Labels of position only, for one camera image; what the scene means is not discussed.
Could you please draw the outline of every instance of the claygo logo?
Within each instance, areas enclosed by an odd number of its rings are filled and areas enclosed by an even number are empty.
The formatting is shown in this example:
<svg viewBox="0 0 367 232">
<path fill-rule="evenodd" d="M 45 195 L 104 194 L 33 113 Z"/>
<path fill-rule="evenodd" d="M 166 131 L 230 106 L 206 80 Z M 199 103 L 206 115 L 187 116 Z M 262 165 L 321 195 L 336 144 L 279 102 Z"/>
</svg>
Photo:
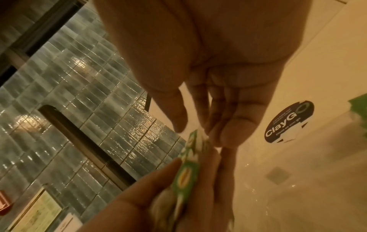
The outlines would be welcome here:
<svg viewBox="0 0 367 232">
<path fill-rule="evenodd" d="M 297 102 L 282 110 L 265 130 L 265 140 L 269 143 L 285 143 L 294 140 L 309 122 L 315 106 L 310 101 Z"/>
</svg>

